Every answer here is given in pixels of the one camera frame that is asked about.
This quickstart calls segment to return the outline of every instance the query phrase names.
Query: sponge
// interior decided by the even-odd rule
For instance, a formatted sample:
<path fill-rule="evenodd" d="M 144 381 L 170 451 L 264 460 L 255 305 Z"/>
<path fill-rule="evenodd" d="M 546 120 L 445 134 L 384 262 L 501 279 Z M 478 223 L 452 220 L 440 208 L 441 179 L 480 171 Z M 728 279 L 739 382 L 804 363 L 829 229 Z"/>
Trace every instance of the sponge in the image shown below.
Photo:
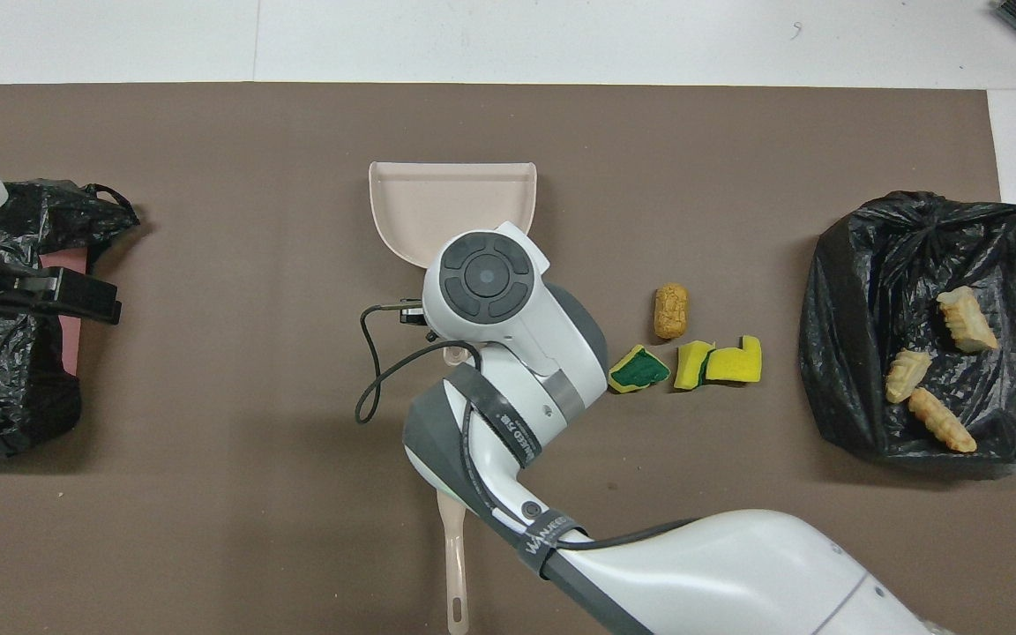
<path fill-rule="evenodd" d="M 653 354 L 638 343 L 617 365 L 611 367 L 606 381 L 618 392 L 633 392 L 664 381 L 669 375 L 669 366 L 662 365 L 660 359 L 654 358 Z"/>
<path fill-rule="evenodd" d="M 705 378 L 712 381 L 758 382 L 763 373 L 763 351 L 758 337 L 743 336 L 739 348 L 718 348 L 708 358 Z"/>
<path fill-rule="evenodd" d="M 692 390 L 701 385 L 711 351 L 716 351 L 716 342 L 695 340 L 677 348 L 677 378 L 673 380 L 673 387 Z"/>

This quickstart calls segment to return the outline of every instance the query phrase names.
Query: gray strap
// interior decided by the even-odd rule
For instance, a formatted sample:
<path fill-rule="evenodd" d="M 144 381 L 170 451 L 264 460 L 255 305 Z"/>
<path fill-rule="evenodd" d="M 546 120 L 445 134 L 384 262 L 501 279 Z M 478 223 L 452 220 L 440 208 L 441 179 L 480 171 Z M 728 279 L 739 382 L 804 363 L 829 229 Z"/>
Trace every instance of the gray strap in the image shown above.
<path fill-rule="evenodd" d="M 535 518 L 535 522 L 524 529 L 516 545 L 516 555 L 524 561 L 524 565 L 541 578 L 544 575 L 544 565 L 552 557 L 559 545 L 559 537 L 572 529 L 582 529 L 570 516 L 560 510 L 549 509 Z"/>
<path fill-rule="evenodd" d="M 531 461 L 535 461 L 544 450 L 539 439 L 535 438 L 535 433 L 532 433 L 524 418 L 520 418 L 519 412 L 508 402 L 508 398 L 485 375 L 469 365 L 460 365 L 446 381 L 456 387 L 471 402 L 472 407 L 477 407 L 477 411 L 484 416 L 520 467 L 531 465 Z"/>

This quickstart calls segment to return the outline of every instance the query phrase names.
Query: brown table surface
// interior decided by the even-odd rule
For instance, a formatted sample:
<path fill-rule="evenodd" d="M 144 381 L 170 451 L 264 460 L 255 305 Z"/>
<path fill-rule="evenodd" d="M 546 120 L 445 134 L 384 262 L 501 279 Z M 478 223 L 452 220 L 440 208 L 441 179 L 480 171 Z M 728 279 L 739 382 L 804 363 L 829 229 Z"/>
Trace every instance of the brown table surface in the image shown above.
<path fill-rule="evenodd" d="M 957 632 L 1016 632 L 1016 478 L 947 483 L 822 441 L 796 341 L 815 238 L 868 198 L 999 200 L 983 92 L 597 85 L 0 85 L 0 177 L 118 189 L 85 412 L 0 461 L 0 632 L 444 632 L 435 496 L 400 424 L 424 359 L 352 422 L 365 306 L 419 294 L 371 161 L 535 162 L 531 236 L 612 362 L 652 293 L 685 336 L 761 337 L 762 382 L 606 394 L 524 483 L 595 537 L 741 507 L 800 515 Z M 424 331 L 376 322 L 384 363 Z M 600 632 L 469 518 L 471 632 Z"/>

